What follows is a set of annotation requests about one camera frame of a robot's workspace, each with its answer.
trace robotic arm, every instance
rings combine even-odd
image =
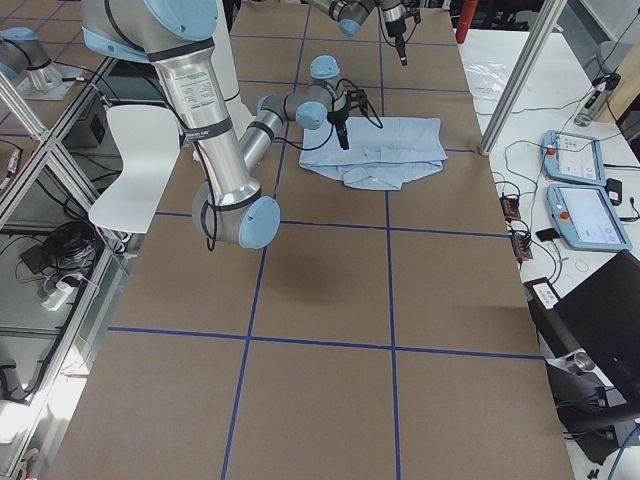
[[[379,8],[387,34],[394,40],[400,63],[407,65],[406,20],[413,18],[416,25],[420,23],[419,8],[409,6],[403,0],[309,0],[309,3],[339,22],[340,30],[349,37],[357,34],[369,14]]]
[[[62,84],[62,75],[32,30],[15,27],[0,32],[0,72],[13,80],[25,70],[38,91],[46,92]]]
[[[327,118],[346,137],[346,118],[333,117],[349,103],[335,60],[314,60],[314,82],[301,93],[263,98],[255,120],[237,136],[212,64],[215,1],[83,0],[83,14],[89,48],[155,67],[186,136],[201,153],[208,180],[194,199],[196,227],[211,240],[245,248],[271,242],[280,210],[274,199],[261,196],[250,172],[287,121],[318,128]]]

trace tiled floor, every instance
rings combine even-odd
[[[55,61],[97,68],[102,57],[85,47],[80,27],[82,15],[80,2],[58,2],[54,0],[2,0],[0,2],[0,30],[11,27],[28,27],[40,38],[44,49]],[[78,92],[81,86],[74,87]],[[73,98],[66,101],[28,101],[40,120],[52,127]],[[18,119],[0,104],[0,134],[24,136],[28,134]]]
[[[448,17],[426,16],[403,70],[374,26],[344,41],[308,7],[243,6],[247,105],[332,53],[382,115],[442,118],[445,170],[351,190],[275,143],[255,176],[276,239],[209,254],[184,154],[50,479],[571,478]]]

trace white label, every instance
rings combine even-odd
[[[175,79],[176,86],[180,92],[180,103],[182,111],[193,112],[202,107],[212,105],[218,106],[218,98],[213,88],[213,82],[209,72],[197,72]]]
[[[533,286],[533,290],[536,292],[536,295],[538,295],[538,298],[547,310],[551,310],[553,306],[558,303],[558,297],[553,293],[549,284],[536,283]]]

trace white wall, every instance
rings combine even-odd
[[[640,7],[639,0],[580,0],[593,18],[614,40],[627,28]],[[624,36],[626,43],[640,40],[640,17]]]

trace red object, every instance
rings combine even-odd
[[[458,22],[458,29],[456,30],[456,42],[464,43],[467,38],[467,32],[469,31],[469,27],[471,27],[477,6],[478,0],[465,0],[460,21]]]

